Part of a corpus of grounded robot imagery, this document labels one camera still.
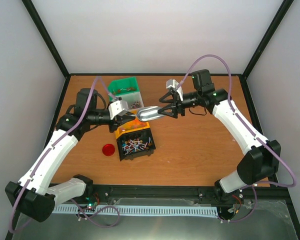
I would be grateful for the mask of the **green candy bin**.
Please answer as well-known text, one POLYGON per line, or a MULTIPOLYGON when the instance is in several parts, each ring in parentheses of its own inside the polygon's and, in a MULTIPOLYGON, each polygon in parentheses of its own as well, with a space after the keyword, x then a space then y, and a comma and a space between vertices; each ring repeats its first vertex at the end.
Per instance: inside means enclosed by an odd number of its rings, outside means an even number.
POLYGON ((121 96, 140 91, 137 78, 135 76, 113 80, 110 82, 107 89, 114 96, 121 96))

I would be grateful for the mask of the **black enclosure frame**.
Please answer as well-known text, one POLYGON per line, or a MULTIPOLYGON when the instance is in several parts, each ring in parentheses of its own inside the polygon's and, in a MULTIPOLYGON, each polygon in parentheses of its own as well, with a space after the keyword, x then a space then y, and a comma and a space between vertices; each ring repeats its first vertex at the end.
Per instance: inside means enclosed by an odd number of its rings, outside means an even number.
MULTIPOLYGON (((261 57, 266 46, 268 45, 269 41, 273 37, 273 35, 274 35, 275 31, 277 30, 278 26, 280 25, 281 21, 284 19, 284 16, 286 15, 289 8, 293 4, 293 2, 294 2, 293 0, 283 0, 282 1, 282 3, 280 4, 280 7, 278 8, 276 14, 273 17, 273 20, 271 21, 264 36, 262 37, 260 43, 258 44, 258 47, 256 48, 255 52, 253 53, 250 61, 248 62, 248 65, 245 68, 243 75, 242 74, 234 74, 234 76, 237 76, 237 75, 239 76, 241 88, 243 90, 243 95, 244 95, 245 101, 247 103, 248 112, 249 112, 249 115, 252 120, 252 125, 254 127, 256 127, 257 130, 260 130, 261 133, 262 133, 262 128, 261 128, 260 121, 257 116, 257 112, 255 109, 253 100, 252 100, 252 96, 251 96, 248 84, 247 84, 247 79, 248 79, 248 76, 250 75, 250 73, 252 72, 253 68, 255 67, 256 63, 258 62, 259 58, 261 57)), ((47 139, 45 142, 45 146, 46 146, 46 144, 48 143, 48 137, 51 137, 51 135, 52 135, 53 124, 55 124, 57 121, 57 113, 60 112, 61 103, 64 100, 66 90, 67 90, 69 82, 70 82, 71 74, 68 72, 64 62, 62 61, 61 56, 60 56, 57 48, 55 47, 43 21, 41 20, 40 15, 38 14, 33 2, 31 0, 22 0, 22 3, 25 6, 30 17, 32 18, 32 21, 34 22, 35 26, 37 27, 46 46, 50 50, 55 62, 57 63, 58 67, 61 70, 62 75, 65 77, 65 82, 64 82, 64 85, 63 85, 63 88, 61 91, 61 95, 58 100, 58 104, 57 104, 57 107, 56 107, 56 110, 55 110, 55 113, 53 116, 51 127, 49 129, 48 136, 47 136, 47 139)), ((300 223, 299 223, 295 208, 292 203, 290 205, 288 205, 288 210, 289 210, 289 213, 292 215, 292 223, 293 223, 294 229, 296 230, 297 238, 300 240, 300 223)), ((13 227, 16 227, 18 220, 19 220, 18 219, 19 216, 20 216, 20 213, 17 211, 17 213, 15 213, 15 215, 13 216, 13 220, 12 220, 13 227)))

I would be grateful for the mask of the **yellow candy bin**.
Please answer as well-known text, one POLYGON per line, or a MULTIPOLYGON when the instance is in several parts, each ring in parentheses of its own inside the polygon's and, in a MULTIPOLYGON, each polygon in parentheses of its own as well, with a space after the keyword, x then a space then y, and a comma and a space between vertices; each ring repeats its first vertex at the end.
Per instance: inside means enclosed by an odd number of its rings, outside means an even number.
POLYGON ((145 130, 148 128, 150 128, 150 124, 147 121, 142 122, 142 121, 139 121, 138 119, 135 119, 135 120, 129 121, 129 122, 119 126, 118 129, 114 132, 115 138, 118 139, 123 134, 129 134, 132 132, 145 130))

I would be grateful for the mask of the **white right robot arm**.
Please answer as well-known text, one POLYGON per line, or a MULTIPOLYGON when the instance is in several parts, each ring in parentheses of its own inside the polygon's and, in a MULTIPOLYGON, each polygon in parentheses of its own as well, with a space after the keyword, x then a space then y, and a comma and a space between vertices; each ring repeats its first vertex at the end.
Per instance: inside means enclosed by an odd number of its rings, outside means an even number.
POLYGON ((192 72, 194 91, 184 93, 175 79, 166 82, 167 93, 159 99, 166 106, 158 110, 160 115, 178 118, 185 110, 203 107, 217 118, 230 132, 243 153, 243 158, 228 176, 214 183, 214 194, 218 202, 224 202, 230 194, 245 186, 253 185, 278 172, 281 146, 276 140, 268 140, 257 131, 239 111, 229 93, 215 89, 207 69, 192 72))

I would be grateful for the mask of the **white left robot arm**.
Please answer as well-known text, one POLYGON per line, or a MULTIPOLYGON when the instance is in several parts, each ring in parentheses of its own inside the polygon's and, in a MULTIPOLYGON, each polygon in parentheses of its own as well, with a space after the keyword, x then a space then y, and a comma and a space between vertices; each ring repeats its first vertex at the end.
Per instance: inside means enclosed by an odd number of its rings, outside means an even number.
POLYGON ((27 173, 15 183, 10 181, 5 193, 13 208, 37 222, 45 221, 58 205, 79 197, 82 201, 93 198, 93 180, 81 174, 50 187, 51 180, 68 153, 85 133, 98 126, 108 126, 113 133, 119 126, 135 119, 128 103, 122 98, 104 103, 97 108, 102 96, 97 90, 82 88, 76 95, 52 133, 51 139, 27 173))

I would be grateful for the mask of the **red jar lid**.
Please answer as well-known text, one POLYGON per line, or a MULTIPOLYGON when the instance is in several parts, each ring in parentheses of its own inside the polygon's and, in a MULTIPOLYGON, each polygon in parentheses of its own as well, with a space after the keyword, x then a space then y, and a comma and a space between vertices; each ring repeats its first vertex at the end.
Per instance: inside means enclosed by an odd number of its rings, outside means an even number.
POLYGON ((107 143, 102 147, 102 153, 107 156, 110 157, 115 153, 115 146, 111 143, 107 143))

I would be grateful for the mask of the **silver metal scoop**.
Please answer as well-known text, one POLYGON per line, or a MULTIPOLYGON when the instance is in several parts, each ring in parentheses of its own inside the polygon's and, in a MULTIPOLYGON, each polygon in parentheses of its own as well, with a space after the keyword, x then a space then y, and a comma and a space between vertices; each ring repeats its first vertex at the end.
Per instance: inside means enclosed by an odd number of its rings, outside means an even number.
POLYGON ((141 107, 136 110, 136 118, 141 122, 149 122, 153 120, 158 120, 164 117, 164 115, 158 114, 159 106, 147 106, 141 107))

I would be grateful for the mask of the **black candy bin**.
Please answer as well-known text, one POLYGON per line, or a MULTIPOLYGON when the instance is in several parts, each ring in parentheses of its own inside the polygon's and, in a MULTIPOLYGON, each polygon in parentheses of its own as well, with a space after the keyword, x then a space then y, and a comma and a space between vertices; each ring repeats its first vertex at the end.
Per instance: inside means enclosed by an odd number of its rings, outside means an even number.
POLYGON ((150 128, 124 133, 116 139, 116 143, 120 161, 151 156, 156 149, 150 128))

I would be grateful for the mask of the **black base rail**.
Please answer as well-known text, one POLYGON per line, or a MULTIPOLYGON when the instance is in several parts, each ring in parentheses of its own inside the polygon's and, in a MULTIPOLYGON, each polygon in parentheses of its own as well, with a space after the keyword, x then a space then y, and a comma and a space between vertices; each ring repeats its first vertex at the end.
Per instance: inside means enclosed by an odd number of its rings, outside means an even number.
POLYGON ((233 196, 242 195, 242 200, 283 200, 292 202, 289 191, 284 187, 248 187, 226 196, 216 195, 213 186, 155 186, 155 185, 106 185, 95 184, 93 191, 102 203, 110 203, 121 198, 185 199, 213 206, 229 205, 235 202, 233 196))

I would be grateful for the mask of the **white candy bin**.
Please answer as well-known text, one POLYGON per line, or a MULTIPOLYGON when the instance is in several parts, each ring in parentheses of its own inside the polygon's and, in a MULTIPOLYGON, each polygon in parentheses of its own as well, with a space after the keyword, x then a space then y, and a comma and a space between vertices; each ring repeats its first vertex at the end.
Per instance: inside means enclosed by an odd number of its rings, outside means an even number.
POLYGON ((128 103, 129 109, 139 109, 144 107, 141 93, 139 91, 128 92, 125 94, 117 94, 116 97, 121 98, 122 100, 128 103))

